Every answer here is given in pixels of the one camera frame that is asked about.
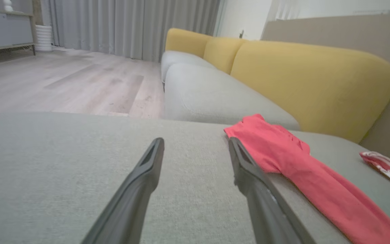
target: white wall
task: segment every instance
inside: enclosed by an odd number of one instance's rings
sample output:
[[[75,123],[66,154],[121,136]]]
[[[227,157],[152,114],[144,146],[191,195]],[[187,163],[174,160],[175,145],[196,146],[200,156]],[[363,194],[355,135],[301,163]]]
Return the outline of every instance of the white wall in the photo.
[[[353,11],[390,10],[390,0],[299,0],[299,19],[353,15]]]
[[[218,36],[239,37],[244,29],[244,39],[259,40],[272,0],[223,1],[225,4]]]

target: sofa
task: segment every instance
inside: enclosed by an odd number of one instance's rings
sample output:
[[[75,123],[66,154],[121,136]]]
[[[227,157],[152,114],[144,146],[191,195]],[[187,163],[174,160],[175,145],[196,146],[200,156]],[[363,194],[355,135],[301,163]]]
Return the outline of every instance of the sofa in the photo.
[[[287,129],[360,142],[390,100],[390,64],[361,51],[170,29],[165,118],[234,124],[260,113]]]
[[[80,243],[156,137],[165,141],[141,244],[255,243],[234,185],[229,125],[68,113],[0,116],[0,243]],[[291,131],[390,217],[390,181],[348,140]],[[317,244],[348,244],[281,175],[268,174]]]

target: white decorative object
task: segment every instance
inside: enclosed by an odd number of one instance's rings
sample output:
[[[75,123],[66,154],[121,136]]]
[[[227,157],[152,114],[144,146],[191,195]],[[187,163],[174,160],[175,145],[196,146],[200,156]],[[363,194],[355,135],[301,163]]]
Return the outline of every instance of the white decorative object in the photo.
[[[36,51],[52,52],[52,27],[36,25],[37,43]]]
[[[5,9],[5,11],[12,12],[13,11],[13,7],[11,6],[12,5],[11,0],[3,0],[3,1],[4,1],[4,9]]]

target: white curtain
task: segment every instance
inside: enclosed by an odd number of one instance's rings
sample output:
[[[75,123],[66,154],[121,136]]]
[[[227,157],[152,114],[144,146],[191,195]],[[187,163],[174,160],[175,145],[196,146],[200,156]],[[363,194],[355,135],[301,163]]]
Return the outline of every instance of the white curtain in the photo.
[[[212,35],[220,0],[48,0],[54,45],[158,62],[169,28]]]

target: floor plank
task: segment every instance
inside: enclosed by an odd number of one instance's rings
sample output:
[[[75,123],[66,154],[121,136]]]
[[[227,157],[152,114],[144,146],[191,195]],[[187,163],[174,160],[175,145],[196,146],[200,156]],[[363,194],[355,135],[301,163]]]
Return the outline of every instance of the floor plank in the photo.
[[[60,47],[0,53],[0,113],[18,111],[159,119],[160,64]]]

